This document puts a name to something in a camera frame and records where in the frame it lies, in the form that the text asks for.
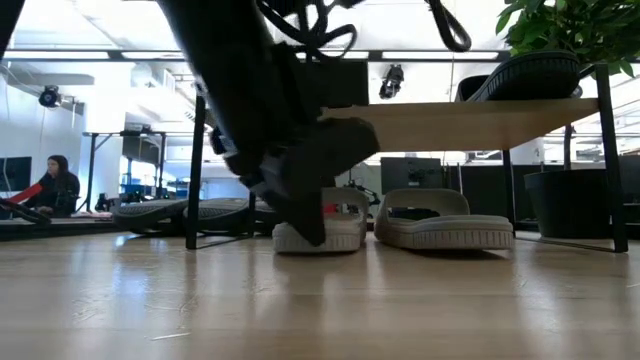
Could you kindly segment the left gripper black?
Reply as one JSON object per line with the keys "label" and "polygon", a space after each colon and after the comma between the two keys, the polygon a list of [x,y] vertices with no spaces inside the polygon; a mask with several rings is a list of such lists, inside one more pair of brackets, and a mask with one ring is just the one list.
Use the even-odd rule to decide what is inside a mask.
{"label": "left gripper black", "polygon": [[[222,156],[232,173],[311,246],[325,243],[322,180],[323,124],[294,124],[257,113],[222,119]],[[278,185],[292,183],[281,192]]]}

